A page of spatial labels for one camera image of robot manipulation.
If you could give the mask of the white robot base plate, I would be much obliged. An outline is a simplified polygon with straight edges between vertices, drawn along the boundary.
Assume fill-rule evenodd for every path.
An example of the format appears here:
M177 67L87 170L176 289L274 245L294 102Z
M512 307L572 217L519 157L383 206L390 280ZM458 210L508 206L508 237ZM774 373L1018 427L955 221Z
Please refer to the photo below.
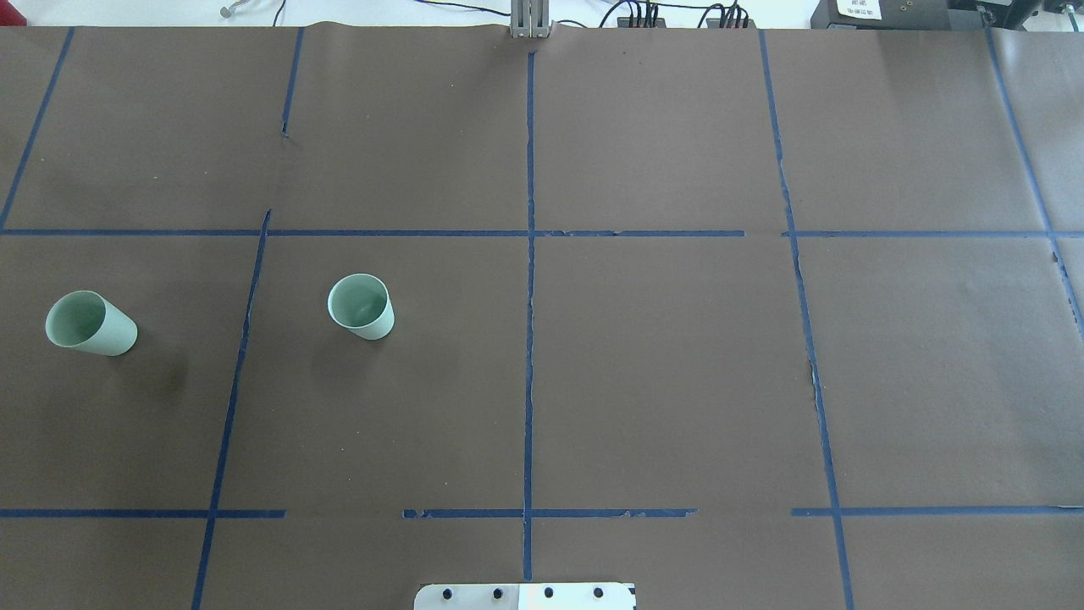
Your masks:
M619 582L430 584L414 609L636 609L635 585Z

